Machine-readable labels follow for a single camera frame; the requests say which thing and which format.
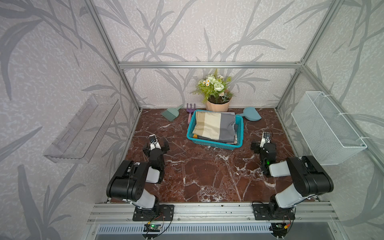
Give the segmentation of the teal plastic basket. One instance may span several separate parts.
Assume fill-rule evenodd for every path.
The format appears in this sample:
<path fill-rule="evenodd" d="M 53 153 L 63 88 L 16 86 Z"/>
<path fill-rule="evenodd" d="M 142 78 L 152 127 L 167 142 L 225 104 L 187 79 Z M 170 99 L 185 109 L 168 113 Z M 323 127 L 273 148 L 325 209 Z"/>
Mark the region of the teal plastic basket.
<path fill-rule="evenodd" d="M 199 137 L 197 139 L 193 138 L 193 129 L 196 125 L 195 120 L 195 112 L 192 115 L 191 122 L 188 127 L 187 131 L 187 138 L 191 140 L 193 143 L 198 145 L 204 145 L 204 146 L 211 146 L 215 148 L 221 148 L 221 149 L 227 149 L 227 150 L 234 150 L 236 148 L 240 148 L 243 145 L 243 139 L 244 139 L 244 121 L 241 116 L 235 115 L 236 117 L 236 123 L 235 123 L 235 142 L 233 144 L 225 144 L 220 142 L 214 142 L 209 140 L 203 140 Z"/>

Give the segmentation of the beige and grey pillowcase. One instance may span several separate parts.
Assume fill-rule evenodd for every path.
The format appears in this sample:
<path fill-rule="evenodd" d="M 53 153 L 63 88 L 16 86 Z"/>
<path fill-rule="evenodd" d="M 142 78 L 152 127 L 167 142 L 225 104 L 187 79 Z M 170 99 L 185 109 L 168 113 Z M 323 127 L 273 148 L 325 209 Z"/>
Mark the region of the beige and grey pillowcase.
<path fill-rule="evenodd" d="M 233 144 L 235 142 L 235 114 L 221 112 L 195 112 L 193 135 L 200 139 Z"/>

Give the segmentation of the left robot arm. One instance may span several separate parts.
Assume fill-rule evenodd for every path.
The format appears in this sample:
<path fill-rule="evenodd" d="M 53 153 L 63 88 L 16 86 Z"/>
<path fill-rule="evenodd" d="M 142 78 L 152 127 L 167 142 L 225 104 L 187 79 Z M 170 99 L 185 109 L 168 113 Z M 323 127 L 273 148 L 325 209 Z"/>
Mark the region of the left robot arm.
<path fill-rule="evenodd" d="M 145 189 L 145 185 L 163 181 L 166 168 L 164 154 L 169 150 L 168 141 L 160 145 L 156 135 L 150 135 L 149 142 L 143 147 L 148 161 L 122 161 L 107 185 L 107 197 L 129 201 L 141 210 L 155 210 L 159 200 Z"/>

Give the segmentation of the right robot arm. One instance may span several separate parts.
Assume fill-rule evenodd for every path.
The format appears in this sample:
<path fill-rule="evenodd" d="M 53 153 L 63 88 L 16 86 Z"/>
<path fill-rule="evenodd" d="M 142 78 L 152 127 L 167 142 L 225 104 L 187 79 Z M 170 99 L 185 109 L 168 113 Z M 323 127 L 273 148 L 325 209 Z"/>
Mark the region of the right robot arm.
<path fill-rule="evenodd" d="M 293 183 L 271 196 L 268 206 L 258 204 L 274 218 L 292 210 L 311 197 L 330 193 L 334 189 L 331 177 L 314 156 L 290 157 L 277 162 L 277 147 L 271 142 L 272 133 L 264 132 L 260 142 L 252 142 L 251 150 L 259 154 L 262 173 L 270 178 L 290 176 Z"/>

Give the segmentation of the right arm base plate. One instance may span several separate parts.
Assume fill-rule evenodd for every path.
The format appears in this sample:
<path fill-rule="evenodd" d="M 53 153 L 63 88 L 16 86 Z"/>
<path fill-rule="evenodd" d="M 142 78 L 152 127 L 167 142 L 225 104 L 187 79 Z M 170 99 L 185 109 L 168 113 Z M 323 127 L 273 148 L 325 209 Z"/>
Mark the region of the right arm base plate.
<path fill-rule="evenodd" d="M 283 209 L 275 202 L 270 202 L 268 204 L 252 202 L 252 209 L 255 220 L 259 221 L 293 221 L 296 219 L 293 208 Z"/>

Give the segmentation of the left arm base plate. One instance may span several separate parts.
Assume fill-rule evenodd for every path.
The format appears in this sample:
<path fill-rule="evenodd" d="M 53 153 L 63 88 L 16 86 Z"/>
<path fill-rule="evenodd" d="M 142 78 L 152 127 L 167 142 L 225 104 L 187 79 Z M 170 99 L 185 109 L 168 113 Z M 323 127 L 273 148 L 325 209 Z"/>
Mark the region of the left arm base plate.
<path fill-rule="evenodd" d="M 135 207 L 134 222 L 172 221 L 174 218 L 174 205 L 155 205 L 152 209 Z"/>

